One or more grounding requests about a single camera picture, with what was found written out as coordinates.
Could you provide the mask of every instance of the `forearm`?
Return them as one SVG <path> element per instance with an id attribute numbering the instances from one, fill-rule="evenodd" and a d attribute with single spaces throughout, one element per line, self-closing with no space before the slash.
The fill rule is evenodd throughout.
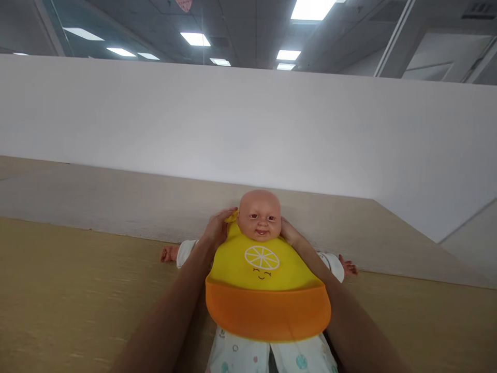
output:
<path id="1" fill-rule="evenodd" d="M 172 371 L 214 252 L 200 240 L 174 283 L 131 336 L 111 372 Z"/>
<path id="2" fill-rule="evenodd" d="M 326 286 L 332 307 L 327 331 L 346 370 L 350 373 L 409 372 L 385 335 L 331 274 L 307 240 L 298 240 L 294 248 Z"/>

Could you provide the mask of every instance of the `ceiling light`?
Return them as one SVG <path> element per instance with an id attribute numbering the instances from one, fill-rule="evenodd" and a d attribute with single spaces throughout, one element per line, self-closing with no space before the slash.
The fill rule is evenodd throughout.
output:
<path id="1" fill-rule="evenodd" d="M 69 31 L 70 33 L 73 33 L 75 35 L 78 35 L 82 37 L 83 39 L 86 40 L 100 40 L 103 41 L 102 38 L 99 38 L 96 35 L 93 35 L 92 33 L 89 33 L 86 30 L 83 30 L 82 28 L 79 27 L 63 27 L 64 30 Z"/>
<path id="2" fill-rule="evenodd" d="M 276 70 L 292 70 L 295 67 L 295 65 L 292 64 L 279 64 Z"/>
<path id="3" fill-rule="evenodd" d="M 180 33 L 190 45 L 198 47 L 210 47 L 209 41 L 204 34 Z"/>
<path id="4" fill-rule="evenodd" d="M 136 57 L 134 54 L 129 53 L 127 50 L 122 49 L 122 48 L 107 48 L 111 52 L 117 53 L 118 55 L 125 56 L 125 57 Z"/>
<path id="5" fill-rule="evenodd" d="M 138 54 L 140 56 L 142 56 L 142 57 L 145 57 L 148 60 L 158 60 L 158 58 L 156 56 L 154 56 L 153 54 L 150 54 L 150 53 L 140 53 L 140 52 L 138 52 Z"/>
<path id="6" fill-rule="evenodd" d="M 291 19 L 322 21 L 336 2 L 337 0 L 297 0 Z"/>
<path id="7" fill-rule="evenodd" d="M 297 57 L 299 56 L 300 51 L 285 51 L 281 50 L 278 52 L 278 56 L 276 57 L 277 60 L 288 60 L 288 61 L 295 61 Z"/>
<path id="8" fill-rule="evenodd" d="M 218 66 L 231 66 L 229 64 L 229 61 L 225 59 L 210 59 L 210 60 Z"/>

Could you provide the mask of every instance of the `doll head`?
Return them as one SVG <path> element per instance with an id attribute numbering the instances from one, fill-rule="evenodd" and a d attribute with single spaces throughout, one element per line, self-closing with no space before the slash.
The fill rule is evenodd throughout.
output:
<path id="1" fill-rule="evenodd" d="M 240 200 L 237 223 L 248 238 L 265 242 L 281 233 L 280 201 L 273 193 L 257 189 L 245 193 Z"/>

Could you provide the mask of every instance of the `yellow bib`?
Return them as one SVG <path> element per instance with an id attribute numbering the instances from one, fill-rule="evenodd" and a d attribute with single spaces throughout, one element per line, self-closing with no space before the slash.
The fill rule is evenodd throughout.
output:
<path id="1" fill-rule="evenodd" d="M 206 279 L 210 315 L 243 338 L 288 342 L 311 338 L 329 324 L 324 284 L 282 238 L 249 239 L 233 218 Z"/>

